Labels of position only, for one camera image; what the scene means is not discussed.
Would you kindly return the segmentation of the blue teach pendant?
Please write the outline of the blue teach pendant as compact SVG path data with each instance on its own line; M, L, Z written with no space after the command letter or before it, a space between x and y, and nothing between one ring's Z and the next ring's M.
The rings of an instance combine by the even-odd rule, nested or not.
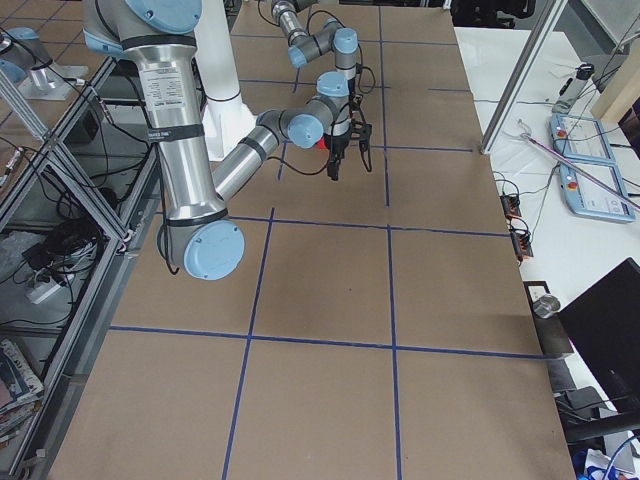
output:
M575 164L618 194L628 197L620 171L613 163L575 161ZM573 214L617 223L636 220L635 209L630 204L597 186L575 169L561 164L559 172L564 200Z
M553 149L570 159L613 163L615 156L602 123L594 118L553 113Z

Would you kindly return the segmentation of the grey handheld scanner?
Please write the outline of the grey handheld scanner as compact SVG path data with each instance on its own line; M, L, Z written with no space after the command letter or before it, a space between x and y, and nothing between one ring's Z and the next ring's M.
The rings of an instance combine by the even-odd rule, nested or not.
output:
M594 72L595 66L592 63L579 65L559 91L559 97L552 107L552 112L568 114Z

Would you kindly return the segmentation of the aluminium frame post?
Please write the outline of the aluminium frame post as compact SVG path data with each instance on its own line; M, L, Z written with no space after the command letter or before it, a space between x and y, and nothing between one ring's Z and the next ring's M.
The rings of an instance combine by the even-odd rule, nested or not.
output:
M484 133L480 144L482 154L490 154L498 136L504 127L511 110L522 90L524 83L539 54L542 52L544 44L553 32L567 0L548 1L542 9L541 16L534 24L531 33L521 51L514 70L509 77L505 90L496 106L489 125Z

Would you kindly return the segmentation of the blue teach pendant upper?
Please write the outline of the blue teach pendant upper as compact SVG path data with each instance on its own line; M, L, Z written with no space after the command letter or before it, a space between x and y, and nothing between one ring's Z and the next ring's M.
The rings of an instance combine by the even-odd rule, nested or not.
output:
M570 159L613 163L615 156L602 123L594 118L553 113L553 149Z

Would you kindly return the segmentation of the reacher grabber stick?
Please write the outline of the reacher grabber stick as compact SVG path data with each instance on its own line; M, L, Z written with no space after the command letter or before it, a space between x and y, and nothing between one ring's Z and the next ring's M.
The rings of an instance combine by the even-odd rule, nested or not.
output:
M536 146L537 148L541 149L542 151L544 151L545 153L550 155L552 158L554 158L560 165L563 164L563 165L568 166L569 168L575 169L576 171L578 171L579 173L584 175L586 178L591 180L597 186L600 186L605 191L608 191L612 195L615 195L616 197L621 199L623 202L627 202L628 204L630 204L635 209L635 213L639 212L639 204L637 202L634 202L629 197L629 195L628 195L628 197L625 197L624 195L618 194L615 190L609 188L606 184L602 183L600 180L598 180L597 178L593 177L588 172L582 170L581 168L579 168L575 164L575 161L580 161L580 162L596 162L596 161L578 160L578 159L570 159L570 158L564 157L563 155L557 153L554 149L544 145L539 140L534 138L532 136L532 131L531 131L530 127L525 122L523 122L521 119L518 120L517 124L522 130L522 132L520 133L520 137L521 137L522 140L524 140L524 141Z

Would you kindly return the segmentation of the black monitor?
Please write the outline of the black monitor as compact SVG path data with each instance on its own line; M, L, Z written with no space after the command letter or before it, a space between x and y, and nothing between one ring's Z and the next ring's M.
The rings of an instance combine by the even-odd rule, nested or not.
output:
M616 409L639 409L639 265L627 258L564 307L560 322Z

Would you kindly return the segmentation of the brown paper table cover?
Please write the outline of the brown paper table cover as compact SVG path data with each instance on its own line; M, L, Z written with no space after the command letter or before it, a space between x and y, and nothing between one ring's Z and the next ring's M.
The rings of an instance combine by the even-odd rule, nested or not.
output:
M372 172L281 147L220 281L148 238L51 478L572 477L449 16L335 14L378 79Z

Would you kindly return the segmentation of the small metal cup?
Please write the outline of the small metal cup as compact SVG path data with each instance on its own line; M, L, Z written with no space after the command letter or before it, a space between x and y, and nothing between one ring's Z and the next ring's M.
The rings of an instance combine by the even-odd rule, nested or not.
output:
M561 309L560 301L549 293L541 295L533 301L533 314L541 319L548 319L555 316Z

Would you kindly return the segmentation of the blue teach pendant lower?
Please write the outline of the blue teach pendant lower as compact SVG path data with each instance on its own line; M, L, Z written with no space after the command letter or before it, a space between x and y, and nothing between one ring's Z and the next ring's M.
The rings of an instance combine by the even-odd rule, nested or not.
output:
M628 197L620 171L613 163L575 161L575 164L618 194ZM597 186L575 169L561 164L559 172L564 200L573 214L617 223L636 220L635 209L630 204Z

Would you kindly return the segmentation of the stack of magazines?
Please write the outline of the stack of magazines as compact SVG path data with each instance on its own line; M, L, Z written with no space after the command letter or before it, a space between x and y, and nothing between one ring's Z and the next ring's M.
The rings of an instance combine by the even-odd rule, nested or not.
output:
M1 340L1 447L16 437L41 406L44 385L19 347Z

